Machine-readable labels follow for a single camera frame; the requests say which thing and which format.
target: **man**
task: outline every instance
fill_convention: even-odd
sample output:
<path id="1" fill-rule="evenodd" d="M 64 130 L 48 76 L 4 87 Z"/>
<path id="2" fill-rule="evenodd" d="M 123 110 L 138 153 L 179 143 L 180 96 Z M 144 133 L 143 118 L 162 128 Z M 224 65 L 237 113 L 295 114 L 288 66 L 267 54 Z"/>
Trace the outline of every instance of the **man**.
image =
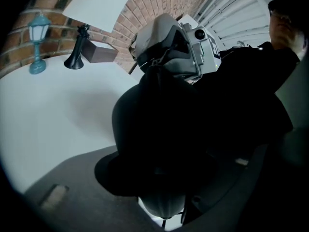
<path id="1" fill-rule="evenodd" d="M 271 42 L 220 52 L 219 70 L 194 84 L 206 102 L 207 140 L 216 148 L 254 149 L 293 128 L 275 92 L 299 62 L 305 37 L 285 4 L 268 7 Z"/>

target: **black hat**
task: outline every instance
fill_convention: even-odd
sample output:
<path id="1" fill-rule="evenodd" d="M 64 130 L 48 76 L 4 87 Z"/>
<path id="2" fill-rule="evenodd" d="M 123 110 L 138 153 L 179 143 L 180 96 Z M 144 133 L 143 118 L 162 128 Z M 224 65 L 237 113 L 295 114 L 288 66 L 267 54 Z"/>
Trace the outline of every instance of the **black hat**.
<path id="1" fill-rule="evenodd" d="M 301 15 L 299 9 L 291 5 L 290 1 L 273 0 L 268 4 L 268 9 L 269 9 L 270 14 L 272 14 L 272 12 L 276 10 L 282 15 L 283 14 L 288 15 L 291 20 L 292 26 L 303 30 L 304 25 L 305 25 L 303 16 Z"/>

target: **white tabletop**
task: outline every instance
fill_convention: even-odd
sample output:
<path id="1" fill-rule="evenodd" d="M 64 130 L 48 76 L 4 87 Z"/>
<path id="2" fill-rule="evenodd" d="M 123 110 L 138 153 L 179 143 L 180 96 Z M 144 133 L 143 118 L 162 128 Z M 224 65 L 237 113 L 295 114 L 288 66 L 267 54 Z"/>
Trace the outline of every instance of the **white tabletop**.
<path id="1" fill-rule="evenodd" d="M 115 144 L 112 109 L 138 82 L 116 63 L 67 69 L 69 55 L 46 59 L 38 75 L 24 66 L 0 80 L 0 155 L 24 192 L 62 161 Z"/>

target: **black sleeve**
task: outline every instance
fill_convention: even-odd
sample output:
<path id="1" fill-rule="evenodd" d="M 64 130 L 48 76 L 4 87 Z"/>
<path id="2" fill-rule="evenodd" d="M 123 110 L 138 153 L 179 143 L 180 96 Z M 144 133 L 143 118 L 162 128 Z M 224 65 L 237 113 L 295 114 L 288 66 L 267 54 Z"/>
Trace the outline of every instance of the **black sleeve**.
<path id="1" fill-rule="evenodd" d="M 290 49 L 259 51 L 246 48 L 222 60 L 218 83 L 226 92 L 275 93 L 295 69 L 299 59 Z"/>
<path id="2" fill-rule="evenodd" d="M 219 52 L 219 53 L 220 53 L 220 58 L 224 58 L 226 55 L 228 55 L 228 54 L 234 52 L 235 49 L 237 49 L 237 48 L 232 47 L 232 48 L 230 48 L 230 49 L 228 49 L 228 50 L 220 51 L 220 52 Z"/>

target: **black cord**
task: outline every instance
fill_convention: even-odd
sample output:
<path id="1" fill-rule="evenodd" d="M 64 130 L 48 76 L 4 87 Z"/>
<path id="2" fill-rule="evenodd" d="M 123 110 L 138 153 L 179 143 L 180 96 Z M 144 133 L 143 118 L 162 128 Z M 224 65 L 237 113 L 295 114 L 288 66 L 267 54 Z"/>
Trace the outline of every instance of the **black cord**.
<path id="1" fill-rule="evenodd" d="M 152 65 L 160 65 L 170 50 L 172 50 L 172 48 L 167 49 L 161 58 L 154 59 Z"/>
<path id="2" fill-rule="evenodd" d="M 163 223 L 162 223 L 162 228 L 165 229 L 165 225 L 166 225 L 166 220 L 163 220 Z"/>

